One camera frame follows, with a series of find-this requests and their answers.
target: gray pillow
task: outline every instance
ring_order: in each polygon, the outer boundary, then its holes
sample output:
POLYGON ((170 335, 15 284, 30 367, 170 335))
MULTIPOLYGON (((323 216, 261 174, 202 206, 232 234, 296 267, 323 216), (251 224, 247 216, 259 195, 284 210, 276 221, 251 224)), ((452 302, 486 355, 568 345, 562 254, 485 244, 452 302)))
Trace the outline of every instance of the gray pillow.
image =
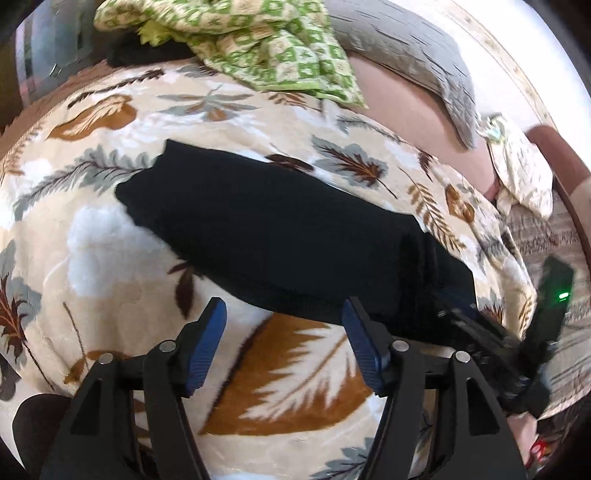
POLYGON ((476 105, 454 39, 386 0, 324 0, 345 50, 355 51, 439 95, 468 148, 476 145, 476 105))

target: blanket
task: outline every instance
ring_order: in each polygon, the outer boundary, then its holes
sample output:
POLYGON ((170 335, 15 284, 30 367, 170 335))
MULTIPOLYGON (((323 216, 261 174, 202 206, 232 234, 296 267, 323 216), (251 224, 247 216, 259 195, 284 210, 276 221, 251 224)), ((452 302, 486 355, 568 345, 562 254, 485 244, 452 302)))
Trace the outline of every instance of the blanket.
MULTIPOLYGON (((219 296, 228 325, 204 387, 184 402, 209 472, 320 480, 363 466, 384 402, 363 384, 343 328, 233 298, 115 199, 114 186, 150 168, 168 138, 286 164, 414 215, 470 268, 481 310, 518 335, 528 326, 535 290, 512 236, 451 167, 331 100, 256 92, 170 62, 84 87, 0 161, 0 351, 41 391, 74 394, 101 353, 145 354, 219 296)), ((414 473, 428 450, 427 407, 414 473)))

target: pink pillowcase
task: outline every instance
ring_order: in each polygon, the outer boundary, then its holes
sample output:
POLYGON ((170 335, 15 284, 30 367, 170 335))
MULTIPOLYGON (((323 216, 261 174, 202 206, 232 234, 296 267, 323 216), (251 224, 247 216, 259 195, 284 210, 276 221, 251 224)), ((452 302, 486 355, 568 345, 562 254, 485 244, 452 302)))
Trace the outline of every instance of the pink pillowcase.
POLYGON ((468 150, 437 95, 360 55, 349 53, 349 60, 369 106, 351 110, 452 166, 488 200, 496 197, 499 181, 484 138, 468 150))

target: green checkered cloth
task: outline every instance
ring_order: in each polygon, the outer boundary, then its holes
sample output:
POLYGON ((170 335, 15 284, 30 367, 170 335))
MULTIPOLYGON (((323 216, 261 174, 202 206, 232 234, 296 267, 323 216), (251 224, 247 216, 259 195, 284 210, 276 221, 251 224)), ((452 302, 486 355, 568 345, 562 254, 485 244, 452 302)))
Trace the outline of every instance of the green checkered cloth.
POLYGON ((300 90, 365 105, 322 0, 107 0, 95 27, 137 25, 142 43, 186 43, 256 90, 300 90))

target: folded black fabric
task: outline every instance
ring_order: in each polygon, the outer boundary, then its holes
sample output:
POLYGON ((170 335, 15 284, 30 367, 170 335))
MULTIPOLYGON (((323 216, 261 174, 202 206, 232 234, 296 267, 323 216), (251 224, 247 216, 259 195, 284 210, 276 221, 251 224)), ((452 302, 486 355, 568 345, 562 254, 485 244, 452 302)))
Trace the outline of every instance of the folded black fabric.
POLYGON ((107 64, 114 68, 141 66, 161 61, 190 59, 194 56, 186 43, 169 40, 158 47, 152 47, 147 43, 142 45, 138 34, 130 31, 123 34, 107 52, 107 64))
POLYGON ((472 273, 413 216, 277 164, 169 140, 116 196, 197 272, 274 312, 340 323, 357 296, 404 335, 424 321, 429 288, 456 286, 475 301, 472 273))

